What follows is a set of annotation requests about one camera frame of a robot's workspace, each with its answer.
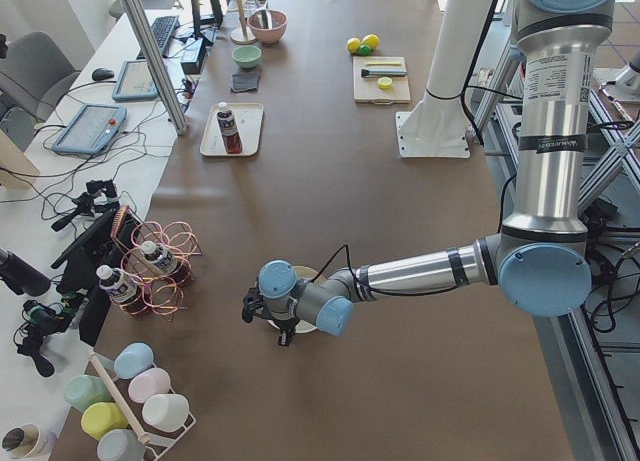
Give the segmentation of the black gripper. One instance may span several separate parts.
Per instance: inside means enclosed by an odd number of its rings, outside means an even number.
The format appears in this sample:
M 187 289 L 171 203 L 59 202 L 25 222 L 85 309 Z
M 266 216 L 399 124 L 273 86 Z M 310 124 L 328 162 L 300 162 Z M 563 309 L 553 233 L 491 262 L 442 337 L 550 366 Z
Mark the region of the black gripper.
M 278 312 L 275 307 L 269 306 L 257 287 L 250 287 L 244 296 L 241 317 L 245 323 L 252 323 L 254 317 L 273 321 L 280 329 L 277 344 L 281 347 L 290 346 L 299 323 L 299 319 L 291 317 L 287 311 Z

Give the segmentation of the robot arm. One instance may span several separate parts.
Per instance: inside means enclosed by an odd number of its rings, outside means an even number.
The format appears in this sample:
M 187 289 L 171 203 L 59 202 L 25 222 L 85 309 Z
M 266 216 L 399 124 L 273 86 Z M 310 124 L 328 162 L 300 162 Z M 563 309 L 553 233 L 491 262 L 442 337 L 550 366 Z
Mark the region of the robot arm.
M 287 261 L 264 265 L 242 317 L 273 322 L 288 344 L 307 322 L 331 335 L 353 306 L 383 296 L 436 295 L 477 282 L 497 285 L 521 310 L 563 316 L 591 289 L 578 216 L 588 101 L 597 47 L 612 30 L 615 0 L 518 0 L 516 46 L 526 59 L 516 196 L 500 231 L 471 245 L 304 278 Z

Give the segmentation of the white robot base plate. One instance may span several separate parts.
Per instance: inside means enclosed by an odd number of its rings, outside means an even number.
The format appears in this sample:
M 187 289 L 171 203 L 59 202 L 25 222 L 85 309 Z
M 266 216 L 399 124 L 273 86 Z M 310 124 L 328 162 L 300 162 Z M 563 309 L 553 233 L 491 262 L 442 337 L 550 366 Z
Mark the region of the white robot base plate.
M 467 120 L 456 113 L 395 113 L 399 155 L 403 158 L 469 158 Z

